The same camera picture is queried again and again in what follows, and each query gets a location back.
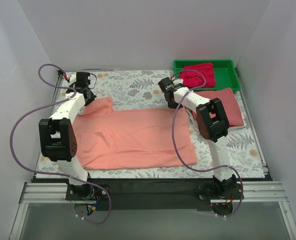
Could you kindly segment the salmon pink t shirt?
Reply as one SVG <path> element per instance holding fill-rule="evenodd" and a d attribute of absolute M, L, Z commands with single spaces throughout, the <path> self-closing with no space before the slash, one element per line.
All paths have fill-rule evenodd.
<path fill-rule="evenodd" d="M 169 108 L 114 110 L 111 97 L 96 99 L 73 121 L 76 155 L 88 170 L 181 166 L 172 141 L 174 113 Z M 185 163 L 196 164 L 184 109 L 176 115 L 174 134 Z"/>

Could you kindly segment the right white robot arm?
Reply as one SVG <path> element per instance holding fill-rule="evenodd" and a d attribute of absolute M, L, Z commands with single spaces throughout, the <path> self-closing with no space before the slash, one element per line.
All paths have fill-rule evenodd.
<path fill-rule="evenodd" d="M 163 78 L 158 86 L 164 94 L 168 106 L 175 109 L 172 124 L 171 137 L 175 153 L 181 163 L 194 172 L 213 172 L 215 183 L 214 192 L 220 199 L 225 199 L 233 192 L 231 184 L 237 182 L 240 177 L 229 160 L 227 149 L 227 136 L 230 123 L 226 115 L 222 101 L 219 98 L 208 99 L 189 89 L 182 83 L 175 84 L 170 77 Z M 185 163 L 180 156 L 175 139 L 176 116 L 180 107 L 191 110 L 196 115 L 196 124 L 200 135 L 207 141 L 210 149 L 213 167 L 210 169 L 195 169 Z"/>

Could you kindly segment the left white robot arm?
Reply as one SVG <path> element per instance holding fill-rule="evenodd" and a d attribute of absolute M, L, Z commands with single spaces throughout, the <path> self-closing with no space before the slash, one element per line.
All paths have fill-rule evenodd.
<path fill-rule="evenodd" d="M 87 182 L 88 172 L 77 157 L 78 144 L 73 130 L 73 122 L 84 108 L 92 103 L 96 96 L 90 88 L 91 74 L 76 72 L 70 77 L 72 89 L 65 94 L 65 102 L 47 119 L 39 122 L 41 153 L 56 163 L 63 174 L 68 175 L 69 183 L 78 186 L 77 194 L 83 200 L 94 196 L 94 187 Z"/>

